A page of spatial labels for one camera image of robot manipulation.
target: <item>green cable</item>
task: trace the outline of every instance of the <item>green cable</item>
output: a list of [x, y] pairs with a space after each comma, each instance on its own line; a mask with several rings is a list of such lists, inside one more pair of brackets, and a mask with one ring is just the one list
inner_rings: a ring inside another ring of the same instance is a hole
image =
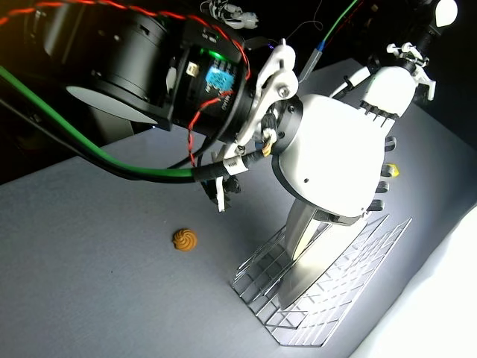
[[335, 30], [336, 26], [338, 26], [338, 23], [341, 21], [341, 19], [343, 19], [343, 17], [348, 13], [348, 11], [351, 10], [351, 7], [353, 7], [353, 5], [356, 4], [356, 2], [358, 2], [358, 0], [353, 0], [350, 6], [348, 6], [346, 10], [343, 11], [340, 17], [338, 17], [338, 20], [336, 20], [336, 22], [333, 24], [333, 26], [329, 29], [328, 33], [323, 38], [323, 42], [326, 42], [328, 40], [329, 35], [331, 35], [331, 33]]
[[99, 157], [104, 160], [120, 166], [123, 169], [130, 170], [132, 172], [137, 172], [140, 174], [148, 175], [157, 175], [161, 177], [170, 177], [170, 178], [187, 178], [192, 177], [191, 169], [152, 169], [152, 168], [142, 168], [138, 166], [130, 166], [126, 163], [117, 160], [114, 157], [111, 157], [108, 153], [99, 148], [95, 143], [87, 139], [83, 134], [81, 134], [75, 127], [69, 124], [66, 119], [64, 119], [56, 110], [51, 108], [45, 101], [43, 101], [38, 95], [36, 95], [31, 89], [26, 87], [20, 80], [15, 76], [9, 73], [6, 68], [0, 66], [0, 76], [3, 77], [9, 84], [15, 87], [21, 94], [26, 97], [30, 102], [38, 106], [43, 112], [48, 114], [57, 124], [68, 131], [78, 142], [82, 145], [85, 145], [89, 150], [93, 151]]

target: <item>yellow object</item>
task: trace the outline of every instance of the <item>yellow object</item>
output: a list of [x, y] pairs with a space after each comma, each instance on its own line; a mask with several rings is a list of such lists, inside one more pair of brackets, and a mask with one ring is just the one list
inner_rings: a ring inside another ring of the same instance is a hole
[[391, 177], [395, 178], [399, 176], [399, 169], [396, 164], [388, 163], [388, 165], [393, 169], [391, 170]]
[[174, 247], [181, 251], [191, 251], [197, 245], [197, 235], [189, 229], [182, 229], [174, 234]]

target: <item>screw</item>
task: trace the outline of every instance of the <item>screw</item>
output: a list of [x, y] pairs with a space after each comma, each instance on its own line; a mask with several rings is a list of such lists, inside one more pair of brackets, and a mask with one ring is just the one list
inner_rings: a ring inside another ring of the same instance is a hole
[[278, 95], [281, 97], [281, 98], [285, 98], [287, 97], [288, 95], [290, 94], [290, 90], [288, 89], [287, 86], [282, 86], [278, 89]]

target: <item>wire basket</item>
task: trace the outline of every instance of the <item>wire basket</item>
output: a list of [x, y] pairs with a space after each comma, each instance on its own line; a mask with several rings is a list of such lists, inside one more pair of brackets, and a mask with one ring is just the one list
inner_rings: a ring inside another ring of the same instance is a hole
[[[278, 343], [321, 347], [336, 331], [412, 220], [409, 218], [379, 234], [388, 217], [368, 223], [343, 254], [286, 310], [279, 306], [279, 283], [303, 254], [294, 262], [287, 255], [283, 245], [285, 227], [239, 266], [232, 287]], [[322, 232], [314, 234], [304, 252]]]

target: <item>dark background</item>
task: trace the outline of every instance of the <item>dark background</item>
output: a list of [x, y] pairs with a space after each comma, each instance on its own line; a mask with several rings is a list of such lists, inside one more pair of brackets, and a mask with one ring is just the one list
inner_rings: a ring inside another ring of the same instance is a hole
[[[15, 7], [27, 6], [31, 1], [15, 1]], [[124, 1], [141, 4], [151, 9], [174, 9], [197, 11], [200, 1]], [[366, 63], [372, 53], [382, 54], [388, 43], [403, 43], [414, 21], [413, 6], [420, 0], [385, 1], [362, 0], [346, 16], [330, 38], [318, 67], [353, 57]], [[244, 11], [253, 11], [259, 17], [259, 27], [243, 30], [247, 39], [264, 36], [271, 40], [288, 37], [301, 22], [313, 19], [319, 1], [288, 1], [280, 5], [277, 1], [235, 0]], [[322, 40], [332, 23], [349, 4], [349, 1], [323, 0], [316, 20], [323, 25], [319, 31], [312, 23], [298, 28], [288, 38], [288, 43], [297, 52], [297, 73], [303, 68], [312, 49]], [[473, 0], [458, 0], [459, 15], [455, 24], [432, 46], [429, 56], [429, 77], [437, 81], [437, 92], [432, 102], [418, 99], [417, 103], [463, 141], [477, 148], [477, 124], [473, 109], [477, 75], [474, 70], [477, 60], [477, 26], [474, 14], [477, 4]], [[13, 7], [11, 1], [0, 4], [0, 13]], [[59, 89], [55, 78], [50, 76], [42, 61], [25, 50], [25, 16], [17, 16], [0, 27], [0, 63], [28, 86], [50, 102], [80, 131], [99, 145], [106, 144], [92, 121], [87, 106]], [[254, 69], [260, 68], [270, 49], [265, 47], [250, 53]], [[21, 106], [7, 87], [0, 87], [2, 98]], [[0, 183], [34, 172], [71, 154], [50, 139], [44, 137], [6, 110], [0, 109], [0, 158], [3, 170]]]

